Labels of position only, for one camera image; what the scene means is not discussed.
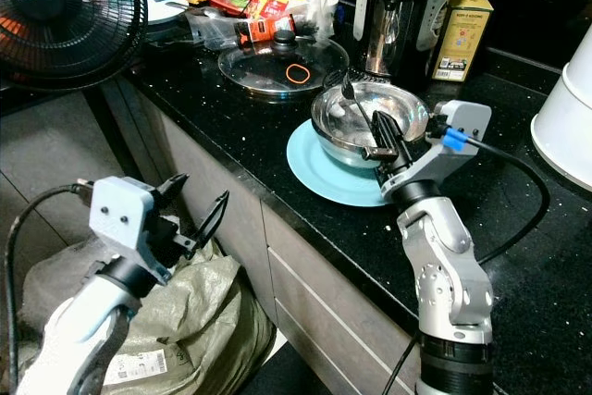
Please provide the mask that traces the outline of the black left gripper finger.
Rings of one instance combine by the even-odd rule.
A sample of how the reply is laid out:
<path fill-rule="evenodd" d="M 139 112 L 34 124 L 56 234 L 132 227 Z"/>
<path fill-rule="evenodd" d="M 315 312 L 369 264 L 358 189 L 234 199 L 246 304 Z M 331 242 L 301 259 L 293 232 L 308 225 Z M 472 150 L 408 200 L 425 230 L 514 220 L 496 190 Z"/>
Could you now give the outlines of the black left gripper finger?
<path fill-rule="evenodd" d="M 194 250 L 200 250 L 205 244 L 211 241 L 213 235 L 215 235 L 221 221 L 223 221 L 224 214 L 226 213 L 226 206 L 228 206 L 229 191 L 223 191 L 221 195 L 216 197 L 213 201 L 213 208 L 211 213 L 204 218 L 202 225 L 196 229 L 194 235 Z"/>
<path fill-rule="evenodd" d="M 157 185 L 157 208 L 167 208 L 173 204 L 181 196 L 183 185 L 187 179 L 189 179 L 189 175 L 185 172 L 178 172 Z"/>

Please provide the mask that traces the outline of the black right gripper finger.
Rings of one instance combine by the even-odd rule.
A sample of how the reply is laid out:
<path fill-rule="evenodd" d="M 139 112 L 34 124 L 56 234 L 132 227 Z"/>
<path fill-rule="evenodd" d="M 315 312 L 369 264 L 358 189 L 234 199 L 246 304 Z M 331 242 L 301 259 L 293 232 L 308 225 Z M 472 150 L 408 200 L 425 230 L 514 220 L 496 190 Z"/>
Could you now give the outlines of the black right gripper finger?
<path fill-rule="evenodd" d="M 369 158 L 379 163 L 396 161 L 397 120 L 388 112 L 376 110 L 369 119 L 369 129 L 374 141 Z"/>
<path fill-rule="evenodd" d="M 403 139 L 401 126 L 388 112 L 382 112 L 382 155 L 409 157 L 409 147 Z"/>

